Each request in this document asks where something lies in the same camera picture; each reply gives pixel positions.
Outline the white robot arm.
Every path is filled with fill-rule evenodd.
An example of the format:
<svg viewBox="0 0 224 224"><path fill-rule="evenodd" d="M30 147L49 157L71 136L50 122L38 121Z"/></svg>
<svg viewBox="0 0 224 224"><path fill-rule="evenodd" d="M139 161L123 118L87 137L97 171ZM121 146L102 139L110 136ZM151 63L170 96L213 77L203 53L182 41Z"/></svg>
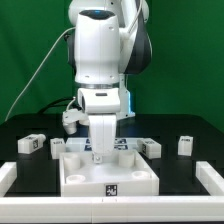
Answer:
<svg viewBox="0 0 224 224"><path fill-rule="evenodd" d="M146 0L73 0L69 6L75 26L69 62L79 107L66 109L63 125L69 134L77 123L89 127L96 163L112 153L117 122L134 115L125 77L141 73L151 61L148 18Z"/></svg>

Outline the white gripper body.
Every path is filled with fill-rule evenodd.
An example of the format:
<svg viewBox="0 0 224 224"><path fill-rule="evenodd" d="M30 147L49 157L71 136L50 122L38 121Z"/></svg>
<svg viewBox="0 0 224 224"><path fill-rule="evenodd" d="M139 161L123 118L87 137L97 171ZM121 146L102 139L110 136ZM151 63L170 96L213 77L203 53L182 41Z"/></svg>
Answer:
<svg viewBox="0 0 224 224"><path fill-rule="evenodd" d="M119 89L78 89L78 103L89 120L89 135L95 155L107 156L114 148Z"/></svg>

